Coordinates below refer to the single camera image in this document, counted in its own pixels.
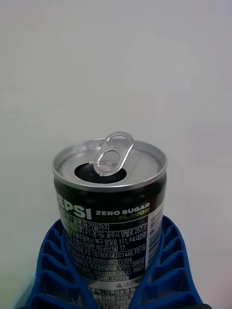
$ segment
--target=can opening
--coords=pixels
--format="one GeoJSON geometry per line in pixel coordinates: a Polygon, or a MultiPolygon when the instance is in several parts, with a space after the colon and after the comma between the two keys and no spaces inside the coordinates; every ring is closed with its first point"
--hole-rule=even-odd
{"type": "Polygon", "coordinates": [[[124,169],[111,176],[100,176],[96,173],[93,163],[85,163],[78,166],[74,173],[78,178],[89,183],[116,183],[127,176],[127,172],[124,169]]]}

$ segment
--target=soda can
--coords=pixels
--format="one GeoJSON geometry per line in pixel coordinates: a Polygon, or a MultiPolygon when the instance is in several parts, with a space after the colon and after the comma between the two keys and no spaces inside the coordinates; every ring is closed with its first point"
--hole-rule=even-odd
{"type": "Polygon", "coordinates": [[[160,240],[167,157],[126,132],[52,163],[69,256],[101,309],[126,309],[160,240]]]}

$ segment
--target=silver can top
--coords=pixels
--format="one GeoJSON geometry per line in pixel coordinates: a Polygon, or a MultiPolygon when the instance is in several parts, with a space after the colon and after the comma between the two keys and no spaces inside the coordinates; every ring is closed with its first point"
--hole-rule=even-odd
{"type": "Polygon", "coordinates": [[[137,189],[156,181],[166,168],[167,157],[162,150],[133,140],[125,132],[72,145],[59,152],[52,162],[59,181],[93,192],[137,189]]]}

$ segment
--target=white background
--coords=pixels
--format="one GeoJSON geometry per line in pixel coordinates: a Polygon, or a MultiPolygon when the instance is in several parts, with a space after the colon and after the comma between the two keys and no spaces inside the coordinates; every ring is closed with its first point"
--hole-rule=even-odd
{"type": "Polygon", "coordinates": [[[232,308],[231,118],[231,0],[0,0],[0,307],[58,218],[53,156],[121,130],[167,154],[164,213],[232,308]]]}

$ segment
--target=can rim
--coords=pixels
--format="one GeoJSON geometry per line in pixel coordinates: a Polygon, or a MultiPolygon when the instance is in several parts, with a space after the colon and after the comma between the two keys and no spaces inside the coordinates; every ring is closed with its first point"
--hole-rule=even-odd
{"type": "MultiPolygon", "coordinates": [[[[93,139],[91,141],[98,141],[98,140],[105,140],[105,138],[93,139]]],[[[81,141],[81,142],[78,142],[78,143],[75,143],[75,144],[72,144],[72,145],[70,145],[68,147],[63,148],[61,151],[59,151],[54,156],[54,158],[52,160],[52,171],[53,171],[53,174],[54,174],[55,178],[58,179],[63,184],[66,184],[69,187],[76,188],[76,189],[83,190],[83,191],[91,191],[91,192],[122,192],[122,191],[129,191],[129,190],[134,190],[134,189],[138,189],[138,188],[144,187],[146,185],[149,185],[149,184],[155,182],[157,179],[159,179],[165,173],[165,171],[167,169],[168,159],[167,159],[166,154],[163,152],[163,150],[161,150],[159,147],[157,147],[157,146],[155,146],[153,144],[150,144],[150,143],[147,143],[147,142],[144,142],[144,141],[141,141],[141,140],[134,140],[135,142],[143,143],[143,144],[146,144],[147,146],[156,148],[164,156],[165,163],[164,163],[163,167],[160,169],[160,171],[155,176],[150,177],[150,178],[148,178],[145,181],[142,181],[142,182],[139,182],[139,183],[133,183],[133,184],[118,184],[117,185],[117,183],[112,183],[112,184],[109,184],[108,186],[99,186],[99,185],[96,185],[95,183],[89,183],[89,182],[86,182],[86,185],[85,184],[80,184],[80,183],[73,183],[72,181],[68,180],[67,178],[61,176],[61,174],[59,172],[57,172],[57,170],[55,168],[55,164],[54,164],[55,160],[58,158],[58,156],[62,152],[65,152],[66,150],[68,150],[71,147],[74,147],[74,146],[76,146],[78,144],[81,144],[81,143],[84,143],[84,142],[88,142],[88,141],[90,141],[90,140],[84,140],[84,141],[81,141]]]]}

